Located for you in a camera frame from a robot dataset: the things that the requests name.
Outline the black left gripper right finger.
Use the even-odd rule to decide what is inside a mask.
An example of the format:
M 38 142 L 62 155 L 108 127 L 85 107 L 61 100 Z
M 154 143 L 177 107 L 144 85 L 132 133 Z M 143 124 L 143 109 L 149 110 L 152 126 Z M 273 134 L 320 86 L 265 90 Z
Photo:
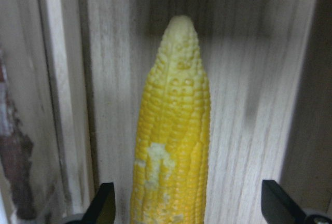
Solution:
M 261 212 L 267 223 L 315 223 L 275 180 L 262 181 Z

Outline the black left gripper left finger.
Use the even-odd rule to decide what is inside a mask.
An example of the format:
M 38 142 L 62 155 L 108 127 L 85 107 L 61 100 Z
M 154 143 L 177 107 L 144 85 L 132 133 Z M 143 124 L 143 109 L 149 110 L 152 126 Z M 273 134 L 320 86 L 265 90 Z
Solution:
M 102 183 L 80 223 L 113 224 L 116 217 L 114 183 Z

